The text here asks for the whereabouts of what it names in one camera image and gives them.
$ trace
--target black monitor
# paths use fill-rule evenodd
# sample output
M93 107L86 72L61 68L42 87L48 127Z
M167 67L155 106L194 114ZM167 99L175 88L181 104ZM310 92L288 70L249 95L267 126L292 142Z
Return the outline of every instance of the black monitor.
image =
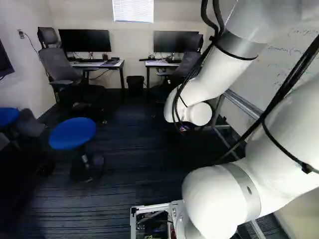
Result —
M59 29L64 51L110 52L111 43L108 30Z
M154 52L185 52L186 42L198 31L154 31Z
M13 72L14 69L9 61L9 58L0 40L0 77L6 76Z

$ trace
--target blue seat cushion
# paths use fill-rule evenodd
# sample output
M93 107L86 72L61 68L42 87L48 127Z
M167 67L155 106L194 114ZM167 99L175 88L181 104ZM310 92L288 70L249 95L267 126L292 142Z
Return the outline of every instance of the blue seat cushion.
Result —
M95 123L88 118L72 118L58 124L52 131L49 144L54 149L73 149L85 144L95 134Z
M0 108L0 127L14 122L19 116L19 110L15 108Z

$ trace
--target white robotic arm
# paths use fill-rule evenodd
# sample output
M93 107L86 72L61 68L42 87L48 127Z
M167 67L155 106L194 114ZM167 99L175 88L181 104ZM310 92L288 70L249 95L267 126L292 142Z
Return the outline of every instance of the white robotic arm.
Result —
M310 18L299 0L242 0L236 5L216 47L206 57L199 74L189 81L177 101L181 121L205 125L212 116L203 103L223 94L257 58L278 31ZM173 122L172 107L177 89L165 104L164 117Z
M206 124L212 115L203 101L218 97L247 69L281 26L303 20L300 1L243 0L231 16L228 31L207 56L177 102L182 121ZM289 153L311 165L305 173L274 144L265 128L257 129L246 157L233 163L204 167L184 180L182 195L190 218L187 239L229 239L237 226L272 213L296 197L319 187L319 81L299 87L267 116L264 127ZM172 122L176 89L167 99L164 116Z

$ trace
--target window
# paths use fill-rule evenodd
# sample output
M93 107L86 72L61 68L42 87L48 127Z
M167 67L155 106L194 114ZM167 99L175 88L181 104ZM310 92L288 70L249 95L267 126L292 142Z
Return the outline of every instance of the window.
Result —
M154 22L154 0L112 0L114 21Z

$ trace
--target black office chair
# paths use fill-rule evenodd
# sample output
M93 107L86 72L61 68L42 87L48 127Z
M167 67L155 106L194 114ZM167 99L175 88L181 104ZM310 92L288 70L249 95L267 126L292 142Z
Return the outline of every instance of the black office chair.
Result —
M156 102L164 103L170 92L180 85L191 72L193 66L200 58L200 50L203 46L203 35L194 35L186 43L186 52L179 66L172 72L158 72L158 76L164 77L162 84L151 88L151 95Z
M38 38L42 49L49 48L50 45L58 47L58 36L52 27L38 27Z
M38 39L41 43L42 49L49 48L49 47L55 47L60 48L60 44L58 41L58 36L55 32L55 30L52 27L38 27ZM86 84L89 84L89 76L90 72L97 71L99 68L97 67L85 67L82 68L82 77L83 80L85 80Z
M103 86L83 84L81 75L71 66L62 49L44 48L39 56L59 104L94 104L104 97Z

